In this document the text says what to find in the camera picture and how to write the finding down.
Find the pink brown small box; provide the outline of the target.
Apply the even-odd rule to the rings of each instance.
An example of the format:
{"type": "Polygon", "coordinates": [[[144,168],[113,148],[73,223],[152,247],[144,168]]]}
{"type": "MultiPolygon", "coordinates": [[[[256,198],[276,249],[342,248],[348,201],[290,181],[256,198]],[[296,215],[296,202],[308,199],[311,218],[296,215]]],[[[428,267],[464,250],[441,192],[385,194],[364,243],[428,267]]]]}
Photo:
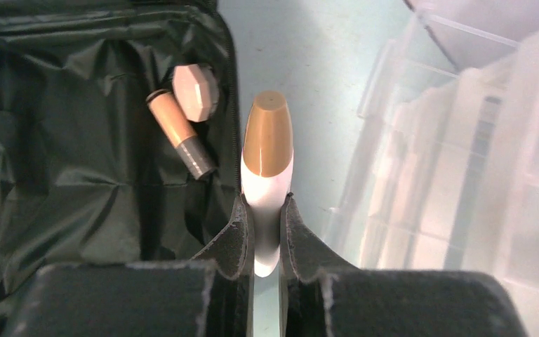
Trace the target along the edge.
{"type": "Polygon", "coordinates": [[[178,65],[173,72],[173,93],[188,120],[203,122],[215,113],[219,87],[211,66],[178,65]]]}

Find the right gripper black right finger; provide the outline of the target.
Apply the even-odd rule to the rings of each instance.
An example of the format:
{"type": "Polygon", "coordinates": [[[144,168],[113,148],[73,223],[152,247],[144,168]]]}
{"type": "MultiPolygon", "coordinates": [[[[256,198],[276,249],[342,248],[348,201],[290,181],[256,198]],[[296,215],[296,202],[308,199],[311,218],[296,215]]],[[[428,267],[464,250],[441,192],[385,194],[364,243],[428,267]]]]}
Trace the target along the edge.
{"type": "Polygon", "coordinates": [[[363,270],[281,208],[282,336],[525,336],[506,290],[481,272],[363,270]]]}

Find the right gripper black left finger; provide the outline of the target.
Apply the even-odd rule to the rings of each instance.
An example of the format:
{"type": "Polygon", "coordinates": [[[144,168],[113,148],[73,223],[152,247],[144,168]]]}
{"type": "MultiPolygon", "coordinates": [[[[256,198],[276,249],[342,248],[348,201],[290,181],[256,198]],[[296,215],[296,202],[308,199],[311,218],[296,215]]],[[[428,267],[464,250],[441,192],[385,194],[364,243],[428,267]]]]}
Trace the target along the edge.
{"type": "Polygon", "coordinates": [[[41,268],[5,336],[251,336],[254,234],[243,196],[193,258],[41,268]]]}

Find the orange grey cylindrical tube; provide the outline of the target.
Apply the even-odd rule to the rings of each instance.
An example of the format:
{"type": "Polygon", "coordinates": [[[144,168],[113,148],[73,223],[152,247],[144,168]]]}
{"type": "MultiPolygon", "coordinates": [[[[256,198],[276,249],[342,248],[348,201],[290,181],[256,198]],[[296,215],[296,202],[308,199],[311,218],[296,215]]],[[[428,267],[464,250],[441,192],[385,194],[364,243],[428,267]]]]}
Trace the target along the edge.
{"type": "Polygon", "coordinates": [[[214,161],[173,94],[159,89],[150,93],[145,102],[194,179],[212,173],[214,161]]]}

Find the white plastic drawer organizer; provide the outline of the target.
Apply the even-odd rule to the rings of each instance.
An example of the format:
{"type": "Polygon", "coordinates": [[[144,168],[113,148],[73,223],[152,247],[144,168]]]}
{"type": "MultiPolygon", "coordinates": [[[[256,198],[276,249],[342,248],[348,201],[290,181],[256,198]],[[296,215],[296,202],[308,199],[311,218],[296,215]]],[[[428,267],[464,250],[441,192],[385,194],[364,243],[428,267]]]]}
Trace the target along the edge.
{"type": "Polygon", "coordinates": [[[539,336],[539,1],[410,1],[322,239],[370,269],[478,270],[539,336]]]}

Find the black ribbed hard-shell suitcase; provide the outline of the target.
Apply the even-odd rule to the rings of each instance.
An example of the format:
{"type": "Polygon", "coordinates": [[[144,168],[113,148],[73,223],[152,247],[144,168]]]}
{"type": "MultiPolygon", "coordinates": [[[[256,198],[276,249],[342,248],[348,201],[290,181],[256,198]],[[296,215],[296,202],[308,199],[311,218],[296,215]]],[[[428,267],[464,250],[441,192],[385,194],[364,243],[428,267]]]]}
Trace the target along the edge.
{"type": "Polygon", "coordinates": [[[41,267],[192,257],[237,190],[234,44],[216,1],[0,1],[0,333],[41,267]],[[195,179],[147,107],[174,69],[220,86],[195,179]]]}

